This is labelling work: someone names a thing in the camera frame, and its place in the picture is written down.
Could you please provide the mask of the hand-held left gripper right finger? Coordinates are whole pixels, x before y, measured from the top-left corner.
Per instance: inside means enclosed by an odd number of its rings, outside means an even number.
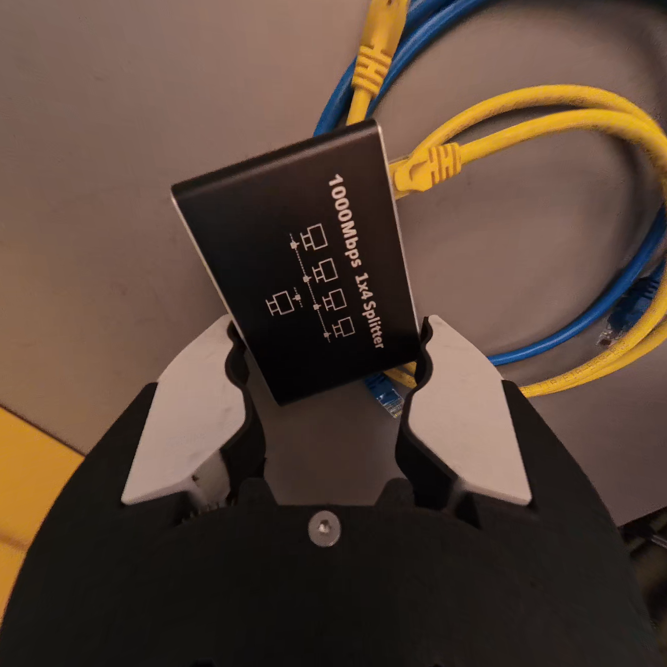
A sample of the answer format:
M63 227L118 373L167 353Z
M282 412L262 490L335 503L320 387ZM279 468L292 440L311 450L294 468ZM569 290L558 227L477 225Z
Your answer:
M526 507L532 491L503 379L438 315L423 321L416 386L404 404L396 463L418 506L477 494Z

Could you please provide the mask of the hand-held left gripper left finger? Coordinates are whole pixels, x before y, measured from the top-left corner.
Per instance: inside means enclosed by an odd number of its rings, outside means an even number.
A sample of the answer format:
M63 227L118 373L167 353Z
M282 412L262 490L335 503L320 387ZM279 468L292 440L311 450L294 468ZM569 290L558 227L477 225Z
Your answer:
M261 478L265 466L248 380L246 345L224 315L159 377L122 503L184 493L196 508L235 504L242 484Z

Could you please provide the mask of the yellow flat panel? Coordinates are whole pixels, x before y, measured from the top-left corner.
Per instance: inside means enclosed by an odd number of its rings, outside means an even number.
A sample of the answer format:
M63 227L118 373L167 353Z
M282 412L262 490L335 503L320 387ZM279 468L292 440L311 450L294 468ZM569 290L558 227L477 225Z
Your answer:
M42 522L83 459L1 408L1 615Z

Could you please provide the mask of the black ethernet splitter box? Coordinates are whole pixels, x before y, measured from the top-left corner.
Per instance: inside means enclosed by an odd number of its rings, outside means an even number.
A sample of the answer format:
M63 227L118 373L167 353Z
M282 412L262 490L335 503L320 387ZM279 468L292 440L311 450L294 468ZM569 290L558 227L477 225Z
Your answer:
M279 405L417 358L420 325L375 121L182 181L171 193Z

